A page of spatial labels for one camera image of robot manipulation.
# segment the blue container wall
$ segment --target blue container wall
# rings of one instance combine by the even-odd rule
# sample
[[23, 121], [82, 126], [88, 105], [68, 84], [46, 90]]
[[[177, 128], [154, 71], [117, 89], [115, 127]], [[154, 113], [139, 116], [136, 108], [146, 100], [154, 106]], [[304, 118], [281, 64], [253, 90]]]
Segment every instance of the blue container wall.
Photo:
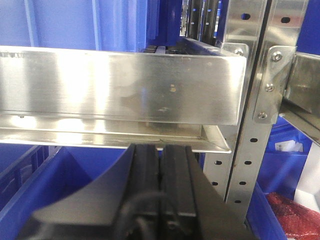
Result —
[[123, 149], [62, 147], [53, 153], [0, 210], [0, 239], [15, 239], [34, 210], [84, 187], [112, 167], [123, 152]]
[[300, 36], [299, 52], [320, 55], [320, 1], [309, 0]]
[[32, 145], [0, 143], [0, 173], [30, 148]]
[[138, 52], [147, 44], [147, 18], [155, 31], [158, 2], [2, 0], [0, 45]]

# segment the stainless steel shelf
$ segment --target stainless steel shelf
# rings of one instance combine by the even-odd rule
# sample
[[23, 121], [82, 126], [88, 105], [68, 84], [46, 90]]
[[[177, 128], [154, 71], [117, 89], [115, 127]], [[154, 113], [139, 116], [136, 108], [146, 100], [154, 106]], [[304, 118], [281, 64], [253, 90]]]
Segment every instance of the stainless steel shelf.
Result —
[[216, 125], [238, 123], [246, 58], [187, 38], [172, 52], [0, 46], [0, 141], [229, 153]]
[[0, 142], [127, 148], [131, 143], [191, 145], [195, 152], [231, 152], [214, 125], [2, 115]]

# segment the perforated metal upright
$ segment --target perforated metal upright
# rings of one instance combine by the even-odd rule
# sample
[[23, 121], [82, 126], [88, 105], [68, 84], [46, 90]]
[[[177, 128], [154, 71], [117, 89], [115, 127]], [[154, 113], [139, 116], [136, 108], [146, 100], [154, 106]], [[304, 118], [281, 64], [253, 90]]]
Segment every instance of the perforated metal upright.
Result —
[[[250, 6], [255, 6], [258, 2], [261, 4], [261, 1], [254, 0], [244, 2]], [[307, 5], [307, 0], [268, 0], [260, 6], [262, 12], [258, 15], [258, 22], [261, 23], [259, 28], [261, 31], [255, 36], [256, 49], [248, 46], [249, 51], [253, 50], [255, 56], [249, 54], [248, 95], [234, 145], [233, 162], [225, 196], [226, 204], [242, 221], [246, 217], [272, 124], [277, 120]], [[233, 7], [241, 8], [229, 1], [227, 20]], [[239, 20], [234, 21], [238, 24], [234, 28], [234, 33], [242, 32], [238, 35], [238, 39], [243, 40], [246, 39], [247, 30], [251, 29], [249, 27], [252, 26], [251, 17], [257, 12], [250, 7], [241, 10], [242, 12], [237, 11], [236, 16], [247, 24], [240, 24]], [[226, 30], [230, 28], [227, 20], [224, 27]], [[230, 34], [226, 40], [237, 43], [235, 36], [237, 35]]]

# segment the storage rack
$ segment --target storage rack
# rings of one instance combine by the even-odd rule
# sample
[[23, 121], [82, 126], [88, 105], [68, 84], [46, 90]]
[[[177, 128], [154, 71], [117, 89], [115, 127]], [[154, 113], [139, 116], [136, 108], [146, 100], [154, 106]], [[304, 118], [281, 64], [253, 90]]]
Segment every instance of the storage rack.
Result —
[[[199, 10], [200, 2], [193, 0], [189, 5]], [[205, 6], [207, 12], [217, 7], [217, 1], [210, 4]], [[215, 43], [219, 48], [186, 38], [177, 45], [185, 52], [175, 55], [2, 46], [1, 142], [113, 148], [127, 147], [130, 142], [156, 143], [159, 148], [168, 142], [190, 144], [195, 151], [206, 153], [204, 173], [244, 221], [278, 114], [320, 144], [319, 108], [314, 105], [318, 95], [310, 94], [319, 84], [313, 80], [301, 88], [301, 75], [317, 76], [319, 57], [296, 53], [308, 0], [225, 0], [223, 4]], [[201, 22], [210, 16], [189, 16], [187, 36], [199, 39], [201, 33], [208, 43], [206, 33], [211, 34], [212, 29], [205, 31]], [[191, 29], [192, 22], [196, 30]], [[29, 17], [30, 41], [36, 46], [33, 23]], [[95, 31], [97, 50], [101, 49], [99, 36]], [[108, 62], [107, 67], [101, 60]], [[77, 78], [91, 87], [83, 92], [89, 96], [87, 107], [75, 105], [71, 94], [75, 82], [68, 85], [68, 77], [77, 71], [81, 71]], [[128, 75], [135, 76], [135, 82]], [[46, 76], [50, 78], [43, 84]], [[105, 76], [109, 76], [108, 84], [103, 85]], [[205, 89], [195, 88], [194, 80], [204, 83]], [[125, 99], [134, 94], [142, 98], [137, 87], [146, 89], [146, 102]], [[105, 89], [119, 94], [106, 99]], [[153, 89], [161, 94], [155, 95]], [[191, 91], [197, 97], [189, 99]], [[124, 99], [118, 99], [120, 93]], [[178, 100], [168, 108], [166, 101], [176, 93]], [[91, 106], [98, 109], [101, 102], [102, 111], [91, 111]], [[121, 105], [106, 108], [108, 102]], [[199, 106], [206, 111], [197, 112]]]

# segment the shelving unit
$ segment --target shelving unit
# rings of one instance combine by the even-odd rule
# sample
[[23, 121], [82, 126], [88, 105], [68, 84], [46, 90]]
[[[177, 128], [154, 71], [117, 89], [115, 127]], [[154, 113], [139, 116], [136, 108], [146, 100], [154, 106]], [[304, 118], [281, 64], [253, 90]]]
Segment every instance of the shelving unit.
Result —
[[[74, 47], [55, 45], [54, 34], [45, 34], [45, 29], [61, 33], [60, 26], [39, 25], [46, 19], [39, 12], [48, 6], [30, 0], [19, 5], [14, 16], [25, 14], [17, 18], [24, 26], [23, 42], [12, 22], [0, 27], [10, 29], [13, 39], [12, 44], [0, 39], [0, 142], [121, 149], [142, 143], [159, 150], [166, 144], [191, 145], [206, 153], [204, 174], [243, 223], [278, 115], [320, 146], [320, 58], [318, 52], [299, 52], [305, 49], [299, 46], [301, 29], [306, 32], [302, 26], [317, 12], [310, 6], [319, 4], [223, 0], [213, 38], [219, 1], [184, 1], [182, 19], [167, 18], [159, 10], [164, 2], [117, 6], [112, 1], [127, 14], [119, 31], [112, 28], [118, 42], [104, 24], [118, 15], [104, 17], [108, 8], [101, 1], [74, 3], [75, 22], [68, 27], [77, 25], [79, 13], [92, 21], [82, 31], [70, 31], [67, 41], [79, 40]], [[8, 21], [1, 12], [13, 7], [0, 3], [0, 21]], [[130, 7], [139, 12], [128, 14]], [[166, 7], [177, 10], [173, 3]], [[170, 29], [179, 21], [187, 37], [172, 46], [168, 43], [178, 33], [170, 35]], [[167, 49], [148, 48], [162, 37]]]

